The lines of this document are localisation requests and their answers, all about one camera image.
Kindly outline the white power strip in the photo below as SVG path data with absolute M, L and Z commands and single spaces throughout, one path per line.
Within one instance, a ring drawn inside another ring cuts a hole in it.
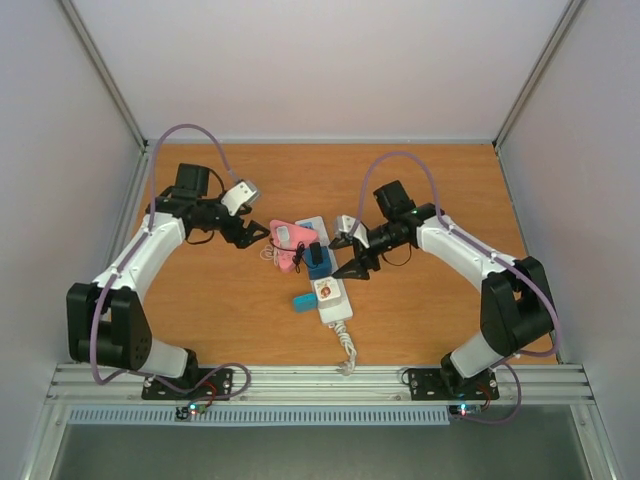
M 327 268 L 321 268 L 322 271 L 327 271 L 325 276 L 320 277 L 315 274 L 314 278 L 310 280 L 311 291 L 317 299 L 321 322 L 330 325 L 350 320 L 353 317 L 353 309 L 344 282 L 332 277 L 338 265 L 333 251 L 329 249 L 330 239 L 322 217 L 315 216 L 297 220 L 295 224 L 316 231 L 318 242 L 323 248 L 323 258 L 330 264 Z

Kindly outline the teal cube plug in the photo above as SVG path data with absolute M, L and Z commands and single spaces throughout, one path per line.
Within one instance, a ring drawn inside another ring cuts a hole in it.
M 318 307 L 318 299 L 314 293 L 307 293 L 296 296 L 292 301 L 292 305 L 296 313 L 306 313 Z

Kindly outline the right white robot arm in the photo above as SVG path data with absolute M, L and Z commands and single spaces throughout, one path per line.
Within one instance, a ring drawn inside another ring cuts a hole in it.
M 440 259 L 478 290 L 478 333 L 441 360 L 440 384 L 448 397 L 467 394 L 490 367 L 554 331 L 557 314 L 538 260 L 490 248 L 435 204 L 416 205 L 400 181 L 378 188 L 374 197 L 385 223 L 368 228 L 348 215 L 336 218 L 330 247 L 350 246 L 353 257 L 333 276 L 367 280 L 387 252 L 409 245 Z

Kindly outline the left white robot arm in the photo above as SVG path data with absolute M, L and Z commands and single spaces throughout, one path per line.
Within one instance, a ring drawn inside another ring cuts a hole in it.
M 66 295 L 69 355 L 86 363 L 96 383 L 98 368 L 147 377 L 179 398 L 195 395 L 207 380 L 194 351 L 154 337 L 143 309 L 146 293 L 166 260 L 192 231 L 220 234 L 238 249 L 268 237 L 244 218 L 259 197 L 257 187 L 239 180 L 216 197 L 208 194 L 214 170 L 179 165 L 173 185 L 149 204 L 142 224 L 114 262 L 90 283 L 75 283 Z

